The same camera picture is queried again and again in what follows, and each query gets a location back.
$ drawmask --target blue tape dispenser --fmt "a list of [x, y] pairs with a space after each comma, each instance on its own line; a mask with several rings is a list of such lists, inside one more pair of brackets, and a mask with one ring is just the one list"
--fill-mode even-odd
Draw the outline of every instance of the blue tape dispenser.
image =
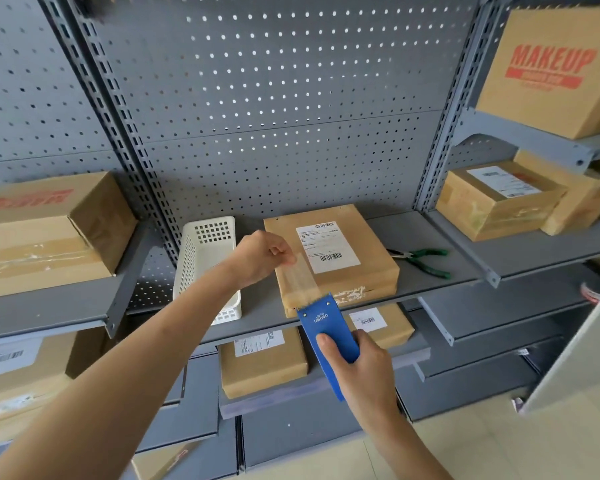
[[349, 363], [353, 363], [360, 355], [360, 348], [353, 338], [347, 323], [344, 321], [342, 313], [336, 304], [331, 293], [327, 296], [323, 296], [318, 301], [314, 301], [311, 305], [299, 308], [297, 310], [298, 318], [306, 332], [309, 342], [318, 357], [320, 366], [324, 371], [324, 375], [329, 380], [331, 387], [339, 401], [343, 401], [344, 397], [340, 391], [340, 385], [336, 379], [333, 369], [327, 362], [327, 359], [322, 352], [320, 347], [315, 341], [316, 335], [319, 333], [326, 333], [330, 336], [338, 346], [340, 354]]

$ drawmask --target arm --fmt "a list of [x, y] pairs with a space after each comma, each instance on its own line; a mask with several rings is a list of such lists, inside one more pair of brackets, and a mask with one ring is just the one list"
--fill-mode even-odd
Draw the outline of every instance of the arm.
[[0, 480], [122, 475], [187, 359], [239, 289], [295, 258], [257, 231], [80, 375], [0, 457]]
[[360, 357], [352, 364], [342, 358], [327, 335], [321, 333], [317, 341], [362, 429], [400, 480], [453, 480], [400, 415], [391, 356], [363, 330], [353, 334], [360, 346]]

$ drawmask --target pliers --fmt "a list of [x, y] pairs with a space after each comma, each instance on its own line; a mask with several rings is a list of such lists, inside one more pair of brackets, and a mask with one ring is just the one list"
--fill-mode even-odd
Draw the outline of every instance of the pliers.
[[438, 278], [442, 278], [444, 280], [451, 279], [451, 273], [428, 266], [419, 260], [419, 258], [423, 256], [446, 256], [449, 254], [449, 251], [446, 249], [426, 248], [406, 253], [403, 253], [401, 251], [394, 251], [392, 249], [387, 249], [387, 251], [389, 252], [389, 256], [391, 256], [392, 258], [405, 259], [408, 263], [416, 266], [419, 270], [423, 271], [424, 273], [436, 276]]

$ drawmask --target tile floor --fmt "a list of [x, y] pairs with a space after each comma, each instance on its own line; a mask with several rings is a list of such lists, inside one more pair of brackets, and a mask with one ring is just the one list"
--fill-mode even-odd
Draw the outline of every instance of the tile floor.
[[[416, 423], [456, 480], [600, 480], [600, 387], [521, 417], [508, 395]], [[248, 480], [395, 480], [368, 438], [247, 473]]]

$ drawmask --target person's left arm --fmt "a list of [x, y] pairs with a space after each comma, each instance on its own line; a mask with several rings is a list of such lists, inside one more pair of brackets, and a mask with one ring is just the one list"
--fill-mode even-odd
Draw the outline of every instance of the person's left arm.
[[220, 309], [236, 291], [294, 262], [275, 234], [243, 238], [49, 404], [0, 456], [0, 480], [118, 479]]

